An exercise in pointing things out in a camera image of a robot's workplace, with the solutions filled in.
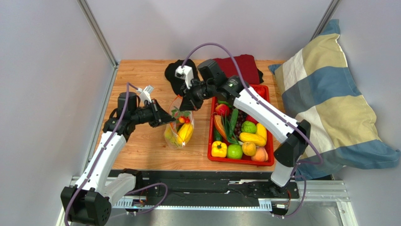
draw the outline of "gray floor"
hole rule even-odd
[[[291,210],[297,202],[291,203]],[[112,215],[124,213],[113,209]],[[154,210],[134,216],[118,216],[107,226],[342,226],[335,202],[307,202],[288,219],[272,218],[261,211],[209,211],[209,210]]]

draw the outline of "beige stripe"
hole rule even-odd
[[[333,97],[316,109],[336,148],[379,139],[376,115],[362,95]]]
[[[283,65],[276,69],[274,73],[274,77],[276,78],[277,86],[279,87],[280,93],[283,94],[284,89],[284,75],[283,75]]]
[[[337,43],[339,37],[339,34],[321,35],[303,48],[302,56],[307,75],[327,66],[347,67],[345,55]]]
[[[305,112],[299,113],[295,117],[295,119],[298,121],[302,121],[302,119],[305,119],[311,124],[310,140],[320,153],[335,149],[333,142],[331,142],[330,136],[327,134],[323,127],[320,116],[315,106],[311,107]],[[301,158],[303,159],[315,155],[316,154],[313,149],[308,146],[305,150],[304,155],[302,155]]]
[[[304,60],[302,58],[302,49],[298,51],[291,59],[283,63],[284,87],[288,90],[298,81],[306,78]]]

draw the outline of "carrot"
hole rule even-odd
[[[214,123],[215,123],[216,129],[221,134],[221,136],[223,136],[223,138],[227,140],[227,136],[225,135],[225,130],[224,130],[222,118],[221,118],[220,115],[215,115]]]

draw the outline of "red plastic bin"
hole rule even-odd
[[[266,96],[263,97],[266,101],[270,102],[269,98],[269,89],[267,86],[264,85],[250,85],[251,87],[260,87],[265,89]],[[273,150],[273,136],[272,134],[267,131],[267,142],[266,142],[266,152],[269,156],[269,160],[265,162],[260,162],[260,161],[252,161],[250,156],[242,155],[241,159],[229,159],[229,158],[218,158],[218,157],[213,157],[212,156],[212,143],[214,142],[214,120],[213,120],[213,113],[215,112],[215,108],[217,107],[217,98],[214,97],[212,99],[212,107],[210,111],[210,128],[209,128],[209,145],[208,145],[208,159],[211,161],[224,161],[224,162],[232,162],[232,163],[240,163],[240,164],[251,164],[251,165],[257,165],[257,166],[272,166],[274,165],[274,150]],[[224,143],[227,144],[227,146],[230,144],[227,142],[224,138]]]

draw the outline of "tray of fruits and vegetables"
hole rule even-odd
[[[270,101],[267,86],[251,87]],[[262,124],[227,102],[212,99],[209,160],[272,166],[273,152],[273,136]]]

